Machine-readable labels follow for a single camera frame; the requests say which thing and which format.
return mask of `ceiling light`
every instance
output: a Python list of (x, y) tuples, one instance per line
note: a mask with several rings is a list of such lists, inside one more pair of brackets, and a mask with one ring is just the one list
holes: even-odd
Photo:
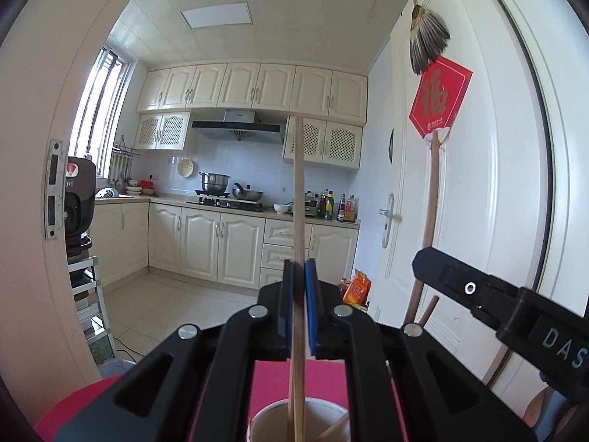
[(205, 6), (192, 10), (181, 11), (182, 16), (192, 29), (207, 26), (238, 25), (251, 23), (247, 3), (229, 3)]

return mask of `wooden stick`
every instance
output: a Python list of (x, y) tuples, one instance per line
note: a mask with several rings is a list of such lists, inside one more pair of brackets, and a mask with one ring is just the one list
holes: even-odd
[[(423, 232), (423, 248), (431, 246), (434, 242), (434, 229), (436, 227), (436, 215), (438, 212), (438, 195), (440, 192), (440, 140), (438, 140), (438, 132), (434, 130), (432, 133), (432, 162), (429, 171), (429, 201), (428, 201), (428, 215), (425, 220), (425, 231)], [(405, 314), (404, 323), (413, 322), (419, 307), (419, 301), (423, 293), (423, 283), (419, 279), (415, 279), (413, 283), (413, 291), (409, 299), (409, 306)]]
[(304, 138), (303, 118), (294, 121), (294, 291), (287, 441), (304, 442)]
[(432, 312), (436, 308), (436, 304), (438, 303), (439, 300), (440, 300), (440, 296), (434, 296), (432, 298), (432, 300), (429, 301), (429, 305), (428, 305), (427, 309), (425, 309), (425, 312), (422, 314), (421, 319), (419, 320), (420, 326), (423, 327), (428, 323), (428, 320), (431, 317)]
[(323, 442), (326, 438), (328, 438), (331, 434), (333, 434), (337, 429), (339, 429), (342, 425), (344, 425), (350, 419), (350, 412), (346, 412), (337, 419), (333, 424), (331, 424), (328, 428), (326, 428), (319, 437), (315, 439), (315, 442)]

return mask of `red hexagonal sign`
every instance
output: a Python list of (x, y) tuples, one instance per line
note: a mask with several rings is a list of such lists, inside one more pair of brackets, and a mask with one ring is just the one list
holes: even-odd
[(409, 119), (422, 138), (434, 129), (452, 126), (471, 76), (472, 71), (443, 56), (421, 75)]

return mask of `baseboard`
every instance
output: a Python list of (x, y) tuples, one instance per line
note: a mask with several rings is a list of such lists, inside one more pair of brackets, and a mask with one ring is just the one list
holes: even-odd
[(141, 269), (137, 269), (135, 272), (132, 272), (128, 276), (122, 277), (121, 279), (111, 282), (106, 286), (102, 286), (102, 293), (108, 294), (109, 292), (115, 291), (116, 289), (124, 286), (128, 282), (131, 282), (133, 279), (137, 279), (139, 276), (142, 276), (143, 274), (147, 274), (147, 266), (142, 267)]
[(204, 279), (198, 279), (197, 277), (184, 276), (184, 274), (178, 274), (177, 272), (170, 272), (164, 269), (158, 269), (157, 267), (149, 266), (149, 272), (158, 274), (158, 276), (169, 277), (170, 279), (187, 282), (196, 286), (202, 286), (209, 289), (217, 289), (218, 291), (233, 292), (235, 294), (243, 294), (245, 296), (254, 296), (260, 293), (258, 289), (241, 288), (239, 286), (232, 286), (231, 284), (220, 284), (218, 282), (207, 281)]

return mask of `drawer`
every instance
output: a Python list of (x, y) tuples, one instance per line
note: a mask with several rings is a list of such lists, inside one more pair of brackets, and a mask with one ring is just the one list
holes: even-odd
[[(304, 225), (304, 246), (308, 249), (311, 243), (311, 224)], [(294, 246), (295, 224), (291, 221), (279, 219), (266, 219), (264, 230), (264, 243), (278, 246)]]
[(262, 267), (260, 270), (260, 289), (264, 286), (282, 280), (282, 271), (278, 269), (266, 269)]
[[(286, 259), (295, 258), (295, 249), (289, 246), (265, 244), (261, 249), (261, 267), (282, 271)], [(304, 250), (304, 258), (308, 258), (308, 249)]]

